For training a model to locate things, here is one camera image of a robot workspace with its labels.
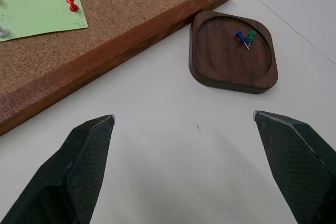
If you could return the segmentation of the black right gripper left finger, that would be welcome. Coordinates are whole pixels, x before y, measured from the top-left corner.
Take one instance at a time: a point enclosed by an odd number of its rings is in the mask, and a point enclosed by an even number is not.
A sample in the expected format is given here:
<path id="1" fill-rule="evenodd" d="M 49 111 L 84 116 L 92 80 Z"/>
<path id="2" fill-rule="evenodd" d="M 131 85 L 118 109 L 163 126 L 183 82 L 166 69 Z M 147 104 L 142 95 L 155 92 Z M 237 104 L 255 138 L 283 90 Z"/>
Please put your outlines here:
<path id="1" fill-rule="evenodd" d="M 114 115 L 71 130 L 34 174 L 2 223 L 90 223 L 102 187 Z"/>

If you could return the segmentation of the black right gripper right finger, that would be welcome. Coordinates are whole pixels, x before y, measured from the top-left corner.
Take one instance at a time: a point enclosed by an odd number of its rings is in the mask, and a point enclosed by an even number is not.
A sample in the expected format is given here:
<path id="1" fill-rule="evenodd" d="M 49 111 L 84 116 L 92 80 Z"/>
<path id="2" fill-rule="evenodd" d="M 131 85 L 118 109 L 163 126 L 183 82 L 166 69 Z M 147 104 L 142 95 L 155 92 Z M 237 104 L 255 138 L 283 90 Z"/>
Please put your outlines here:
<path id="1" fill-rule="evenodd" d="M 297 223 L 335 223 L 335 150 L 305 122 L 265 111 L 254 121 Z"/>

